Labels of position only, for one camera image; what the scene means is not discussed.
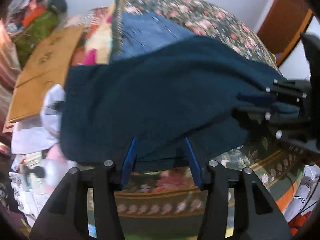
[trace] dark blue towel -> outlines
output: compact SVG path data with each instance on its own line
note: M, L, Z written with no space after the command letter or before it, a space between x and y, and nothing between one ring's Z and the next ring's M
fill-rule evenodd
M215 157L244 143L247 130L231 117L250 105L239 93L261 94L283 79L219 41L192 37L110 65L71 67L66 81L60 143L68 159L98 163L116 158L137 138L139 170L171 168L191 137Z

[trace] blue cloth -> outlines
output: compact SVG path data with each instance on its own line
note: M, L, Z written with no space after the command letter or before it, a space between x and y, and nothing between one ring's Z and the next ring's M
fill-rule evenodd
M195 35L156 13L123 13L122 33L121 53L111 55L110 62L141 56Z
M209 160L251 134L232 117L234 107L254 106L238 94L266 93L274 79L284 78L203 36L110 65L71 67L61 149L70 160L103 163L136 137L135 170L150 171L181 165L176 145L188 136Z

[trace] floral pattern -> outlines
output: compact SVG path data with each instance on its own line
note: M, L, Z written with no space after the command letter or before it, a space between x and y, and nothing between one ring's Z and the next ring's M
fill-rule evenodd
M202 0L117 0L113 18L113 52L121 50L121 14L155 12L197 35L218 39L249 60L263 62L278 72L274 55L258 36L234 15Z
M260 142L239 146L217 156L215 160L227 168L236 170L250 166L271 195L279 195L276 182L282 180L288 172L292 172L292 169L295 169L294 173L297 177L294 181L296 181L303 171L303 165L297 166L299 159L295 157L294 151L279 150L277 146L272 145L271 141L272 138L262 137ZM115 196L120 216L158 217L181 213L202 213L207 192L199 191L195 186L189 167L179 167L166 171L133 172L129 183L121 192L115 193ZM233 205L234 193L231 190L228 193L228 199L229 204ZM93 206L93 203L89 201L89 209L91 205Z

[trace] white cloth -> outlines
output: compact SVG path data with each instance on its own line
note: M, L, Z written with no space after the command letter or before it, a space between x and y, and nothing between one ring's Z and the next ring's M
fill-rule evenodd
M58 101L65 101L65 91L56 84L46 93L40 115L14 124L11 141L13 154L39 152L58 143L61 112L54 109Z

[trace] blue denim fabric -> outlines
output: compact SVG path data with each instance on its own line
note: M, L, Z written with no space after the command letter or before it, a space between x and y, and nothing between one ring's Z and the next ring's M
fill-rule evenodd
M123 13L122 32L121 53L111 55L110 62L141 56L195 35L156 13Z

